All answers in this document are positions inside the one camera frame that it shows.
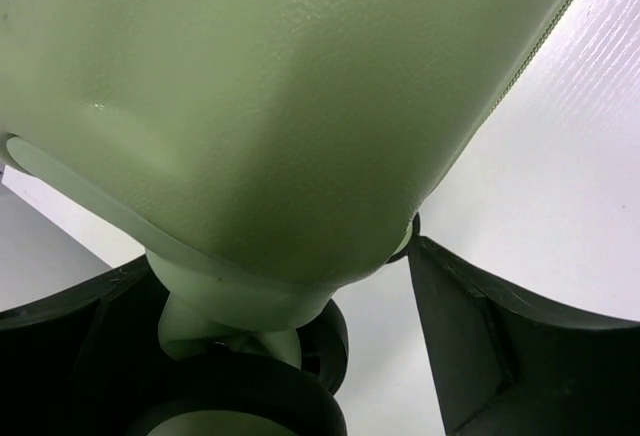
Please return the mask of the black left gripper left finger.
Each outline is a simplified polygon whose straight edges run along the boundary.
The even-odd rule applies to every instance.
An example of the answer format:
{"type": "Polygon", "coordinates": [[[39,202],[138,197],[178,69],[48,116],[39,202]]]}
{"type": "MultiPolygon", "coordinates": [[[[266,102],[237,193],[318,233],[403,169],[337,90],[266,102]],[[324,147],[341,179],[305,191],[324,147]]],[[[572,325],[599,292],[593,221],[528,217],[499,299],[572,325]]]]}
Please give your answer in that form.
{"type": "Polygon", "coordinates": [[[139,257],[1,314],[4,435],[122,435],[174,362],[168,292],[139,257]]]}

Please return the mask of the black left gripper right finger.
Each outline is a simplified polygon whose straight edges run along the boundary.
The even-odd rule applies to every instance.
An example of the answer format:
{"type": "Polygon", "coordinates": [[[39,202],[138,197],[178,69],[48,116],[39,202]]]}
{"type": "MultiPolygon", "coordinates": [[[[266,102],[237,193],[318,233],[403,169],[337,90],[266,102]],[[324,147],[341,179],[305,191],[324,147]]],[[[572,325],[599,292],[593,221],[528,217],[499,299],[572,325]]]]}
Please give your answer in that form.
{"type": "Polygon", "coordinates": [[[449,435],[635,435],[639,326],[553,301],[424,236],[410,274],[449,435]]]}

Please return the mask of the green hard-shell suitcase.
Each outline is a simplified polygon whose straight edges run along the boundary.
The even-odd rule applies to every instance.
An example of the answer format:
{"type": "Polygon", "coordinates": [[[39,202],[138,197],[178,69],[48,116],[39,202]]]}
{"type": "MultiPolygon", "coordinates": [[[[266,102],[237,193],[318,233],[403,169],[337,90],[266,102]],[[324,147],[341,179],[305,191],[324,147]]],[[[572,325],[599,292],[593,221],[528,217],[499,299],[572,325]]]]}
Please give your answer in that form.
{"type": "Polygon", "coordinates": [[[122,435],[342,435],[341,288],[572,0],[1,0],[1,159],[139,243],[173,360],[122,435]]]}

